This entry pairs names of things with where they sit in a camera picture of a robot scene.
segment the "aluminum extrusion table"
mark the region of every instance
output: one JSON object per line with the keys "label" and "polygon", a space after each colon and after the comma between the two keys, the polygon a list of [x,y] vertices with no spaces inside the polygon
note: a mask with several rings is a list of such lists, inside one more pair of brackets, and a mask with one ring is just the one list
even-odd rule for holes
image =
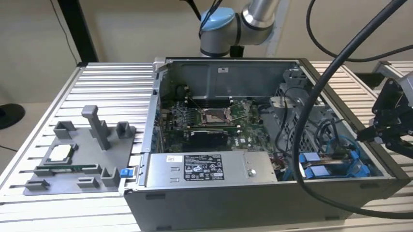
{"label": "aluminum extrusion table", "polygon": [[[312,62],[323,73],[329,62]],[[51,107],[26,140],[11,164],[0,176],[0,231],[139,231],[134,216],[121,193],[79,193],[24,196],[24,183],[31,170],[41,163],[55,138],[53,128],[58,121],[71,120],[77,127],[87,126],[81,115],[86,104],[99,107],[99,118],[109,126],[129,121],[138,128],[131,151],[130,166],[141,161],[143,131],[153,85],[151,63],[90,63],[77,68]],[[331,82],[361,122],[368,126],[373,117],[372,106],[377,94],[353,72],[343,66]],[[413,160],[391,152],[396,162],[413,178]],[[411,183],[387,200],[376,200],[365,208],[404,212],[413,209],[413,184]],[[391,220],[353,215],[345,221],[313,222],[218,231],[412,231],[413,220]]]}

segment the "warning label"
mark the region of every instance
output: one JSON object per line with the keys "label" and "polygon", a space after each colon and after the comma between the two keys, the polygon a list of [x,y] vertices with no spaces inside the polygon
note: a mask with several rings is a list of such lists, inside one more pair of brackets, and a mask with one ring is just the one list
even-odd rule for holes
{"label": "warning label", "polygon": [[225,168],[221,155],[185,156],[185,180],[224,180]]}

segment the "beige wall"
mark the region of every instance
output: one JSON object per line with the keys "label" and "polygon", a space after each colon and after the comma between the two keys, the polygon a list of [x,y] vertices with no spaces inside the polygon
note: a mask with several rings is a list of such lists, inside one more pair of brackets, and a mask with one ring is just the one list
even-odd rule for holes
{"label": "beige wall", "polygon": [[[202,11],[212,4],[212,0],[196,2]],[[224,6],[240,11],[248,2],[225,0]],[[313,30],[329,49],[340,51],[387,2],[317,1]],[[81,4],[102,61],[151,62],[155,56],[200,55],[200,22],[184,1],[81,0]],[[277,56],[328,60],[306,35],[308,4],[309,0],[292,0]],[[356,57],[413,44],[412,11],[413,1],[409,1],[359,49]],[[249,46],[245,55],[262,57],[265,50],[265,46]],[[391,59],[412,60],[413,52]],[[351,67],[368,72],[375,64]],[[0,0],[0,103],[51,101],[74,68],[50,1]]]}
{"label": "beige wall", "polygon": [[0,104],[50,102],[75,68],[49,0],[0,0]]}
{"label": "beige wall", "polygon": [[[313,45],[306,33],[305,15],[311,0],[292,0],[289,14],[278,44],[278,57],[305,57],[329,60]],[[381,11],[389,0],[317,0],[312,13],[313,33],[320,43],[339,53],[359,31]],[[408,1],[377,29],[352,55],[365,58],[413,44],[413,0]],[[385,58],[413,60],[413,50]],[[347,63],[355,72],[371,72],[377,61]]]}
{"label": "beige wall", "polygon": [[[196,1],[201,11],[213,1]],[[250,0],[225,0],[241,11]],[[149,62],[157,56],[200,56],[200,21],[180,0],[82,0],[99,57],[110,62]],[[265,55],[266,46],[249,47],[246,56]]]}

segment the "blue latch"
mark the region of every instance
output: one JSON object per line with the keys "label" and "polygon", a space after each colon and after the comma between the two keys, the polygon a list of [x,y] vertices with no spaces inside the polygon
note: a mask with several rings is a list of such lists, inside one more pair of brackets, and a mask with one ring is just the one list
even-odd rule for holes
{"label": "blue latch", "polygon": [[300,162],[321,161],[317,152],[304,152],[300,154]]}
{"label": "blue latch", "polygon": [[134,177],[134,169],[122,169],[121,170],[121,178],[131,178]]}
{"label": "blue latch", "polygon": [[308,179],[331,176],[331,173],[324,165],[312,166],[306,168],[304,172]]}

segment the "circuit board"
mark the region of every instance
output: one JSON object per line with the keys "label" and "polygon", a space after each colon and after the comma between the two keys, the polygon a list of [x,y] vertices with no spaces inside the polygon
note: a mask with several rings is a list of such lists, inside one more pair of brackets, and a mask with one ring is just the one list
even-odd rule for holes
{"label": "circuit board", "polygon": [[253,100],[233,100],[221,108],[189,108],[177,102],[163,110],[163,120],[166,152],[274,151]]}

